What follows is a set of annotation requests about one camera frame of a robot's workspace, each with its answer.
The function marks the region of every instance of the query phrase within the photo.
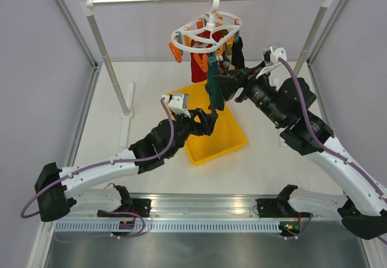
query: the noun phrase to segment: yellow bin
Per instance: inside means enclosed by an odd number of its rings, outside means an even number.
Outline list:
[[[204,86],[207,81],[195,83],[172,93],[189,95],[188,109],[202,108],[210,113],[209,96]],[[247,139],[230,109],[218,111],[218,119],[211,136],[189,136],[185,148],[193,165],[200,165],[224,154],[235,151],[247,144]]]

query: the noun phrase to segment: gray floor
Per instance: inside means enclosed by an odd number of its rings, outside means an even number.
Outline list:
[[[90,234],[57,235],[60,239]],[[296,241],[267,234],[159,234],[52,242],[46,268],[369,267],[361,242],[342,226],[312,223]]]

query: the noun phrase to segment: white tabletop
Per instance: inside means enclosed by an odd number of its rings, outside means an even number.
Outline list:
[[[258,63],[249,62],[246,66]],[[159,103],[162,94],[191,84],[188,62],[114,62],[113,66],[124,94],[128,82],[135,83],[130,143],[142,139],[166,118]],[[282,83],[289,74],[284,67],[279,67],[271,77],[280,78]],[[306,65],[300,77],[313,89]],[[247,146],[199,166],[191,165],[185,150],[181,149],[162,167],[142,175],[118,178],[114,183],[125,185],[129,192],[167,194],[277,194],[287,184],[315,192],[342,193],[314,163],[279,145],[278,130],[253,103],[227,104],[247,137]],[[320,115],[317,102],[310,110]],[[103,66],[77,153],[77,165],[120,150],[120,112]]]

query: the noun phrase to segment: yellow tray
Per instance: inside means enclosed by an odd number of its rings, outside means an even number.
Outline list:
[[[184,93],[189,95],[188,109],[202,108],[210,113],[209,96],[204,88],[207,81],[195,83],[175,90],[170,94]],[[218,119],[211,136],[189,136],[185,148],[193,165],[200,165],[224,154],[235,151],[247,144],[247,139],[230,109],[218,111]]]

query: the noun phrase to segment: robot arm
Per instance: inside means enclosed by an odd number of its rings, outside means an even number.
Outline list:
[[[186,109],[187,94],[175,93],[163,99],[169,102],[168,107],[175,120],[161,121],[129,149],[87,165],[60,169],[55,163],[44,166],[35,184],[41,220],[57,220],[76,211],[98,211],[99,216],[103,216],[102,210],[130,211],[132,201],[124,186],[104,190],[89,188],[158,168],[164,164],[164,159],[173,157],[184,146],[190,135],[211,135],[218,117],[216,113]]]
[[[350,232],[367,240],[387,233],[386,188],[356,163],[322,119],[307,110],[316,96],[303,78],[292,73],[284,49],[280,45],[268,47],[264,58],[257,67],[214,77],[224,99],[232,99],[242,88],[235,101],[251,100],[276,128],[284,128],[280,136],[290,148],[317,164],[345,193],[327,195],[288,185],[277,197],[278,208],[285,215],[309,212],[341,221]],[[281,64],[292,78],[277,90],[268,78]]]

